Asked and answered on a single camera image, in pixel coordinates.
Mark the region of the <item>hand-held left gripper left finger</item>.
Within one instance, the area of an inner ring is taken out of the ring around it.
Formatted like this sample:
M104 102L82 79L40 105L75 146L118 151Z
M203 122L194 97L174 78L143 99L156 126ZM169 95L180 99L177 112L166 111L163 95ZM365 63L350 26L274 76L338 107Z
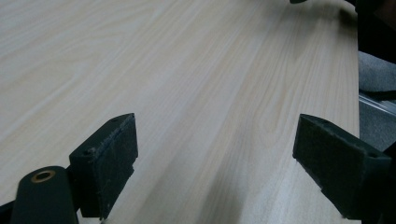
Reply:
M110 119L70 155L69 170L84 217L108 218L138 157L134 113Z

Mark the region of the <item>metal rail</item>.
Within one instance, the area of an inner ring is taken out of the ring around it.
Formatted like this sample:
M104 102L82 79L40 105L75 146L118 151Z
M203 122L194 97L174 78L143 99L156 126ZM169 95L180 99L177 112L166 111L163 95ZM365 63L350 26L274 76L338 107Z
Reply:
M393 103L392 101L379 101L362 93L359 94L359 101L365 105L396 117L396 103Z

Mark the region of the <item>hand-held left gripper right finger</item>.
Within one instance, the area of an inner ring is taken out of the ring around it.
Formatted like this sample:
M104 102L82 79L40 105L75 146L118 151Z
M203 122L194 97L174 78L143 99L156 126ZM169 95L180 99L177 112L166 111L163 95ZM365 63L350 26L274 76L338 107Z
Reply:
M292 157L343 217L392 219L391 147L380 151L326 119L302 114Z

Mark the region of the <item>dark furniture piece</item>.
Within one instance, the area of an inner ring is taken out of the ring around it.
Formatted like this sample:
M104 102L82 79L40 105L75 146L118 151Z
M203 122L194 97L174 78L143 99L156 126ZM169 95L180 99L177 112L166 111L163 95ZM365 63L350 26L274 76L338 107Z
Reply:
M396 63L396 0L346 0L358 14L359 50Z

